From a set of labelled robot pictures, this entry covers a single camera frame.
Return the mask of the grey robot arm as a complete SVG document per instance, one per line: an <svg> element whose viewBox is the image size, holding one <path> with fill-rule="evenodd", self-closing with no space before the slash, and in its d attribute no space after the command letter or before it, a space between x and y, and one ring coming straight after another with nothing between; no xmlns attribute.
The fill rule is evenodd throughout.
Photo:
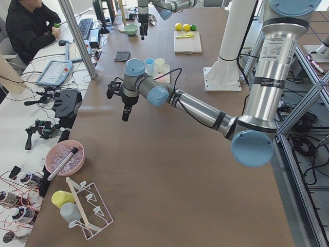
<svg viewBox="0 0 329 247"><path fill-rule="evenodd" d="M177 87L205 103L228 113L239 115L248 88L241 91L204 89L202 68L211 64L223 38L226 12L219 8L195 8L160 21L145 40L113 32L104 52L104 83L123 76L123 64L109 59L116 50L129 50L132 57L164 58L179 77ZM203 52L199 55L174 53L176 22L196 24L200 29ZM107 124L105 138L95 162L112 173L119 172L187 172L240 169L231 155L229 141L219 132L202 126L180 110L164 104L152 106L140 97L127 122L122 121L123 103L118 96L104 99Z"/></svg>
<svg viewBox="0 0 329 247"><path fill-rule="evenodd" d="M160 14L163 20L167 20L173 13L183 11L184 9L191 9L197 1L181 0L181 1L149 1L138 0L138 22L140 23L139 33L141 39L148 35L148 23L149 23L149 4L152 4Z"/></svg>

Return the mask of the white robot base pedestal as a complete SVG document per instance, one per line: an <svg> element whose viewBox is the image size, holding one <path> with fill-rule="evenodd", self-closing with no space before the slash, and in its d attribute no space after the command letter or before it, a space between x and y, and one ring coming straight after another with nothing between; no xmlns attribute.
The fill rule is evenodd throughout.
<svg viewBox="0 0 329 247"><path fill-rule="evenodd" d="M240 91L237 59L258 1L234 0L228 13L217 61L204 67L206 91Z"/></svg>

